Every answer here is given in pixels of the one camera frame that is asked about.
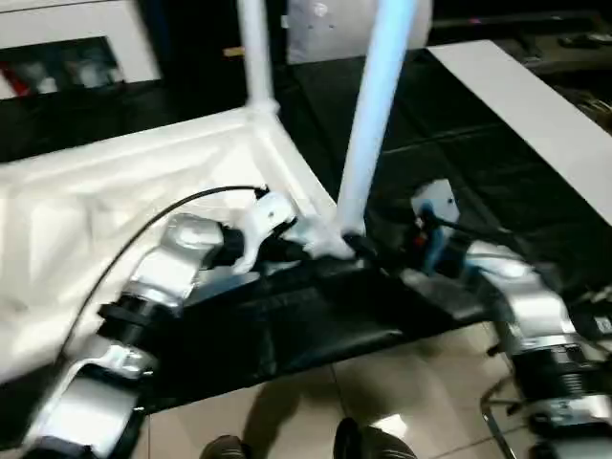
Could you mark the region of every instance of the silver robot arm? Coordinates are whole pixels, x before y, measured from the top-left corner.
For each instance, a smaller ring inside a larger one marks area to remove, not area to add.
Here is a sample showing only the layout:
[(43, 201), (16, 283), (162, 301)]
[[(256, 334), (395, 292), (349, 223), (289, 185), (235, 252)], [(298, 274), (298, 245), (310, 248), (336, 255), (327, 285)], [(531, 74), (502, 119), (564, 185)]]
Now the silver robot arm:
[[(530, 431), (534, 458), (612, 457), (610, 373), (587, 357), (561, 297), (537, 270), (506, 247), (477, 241), (466, 253), (467, 285), (491, 311), (498, 351), (512, 379)], [(483, 416), (507, 458), (515, 458), (492, 416), (496, 384), (481, 400)]]
[(171, 217), (160, 244), (142, 258), (118, 300), (101, 306), (102, 325), (44, 397), (24, 439), (26, 455), (129, 457), (143, 420), (142, 394), (158, 366), (151, 340), (181, 315), (198, 273), (221, 250), (231, 246), (232, 272), (246, 273), (261, 243), (295, 218), (278, 193), (260, 198), (232, 229), (191, 214)]

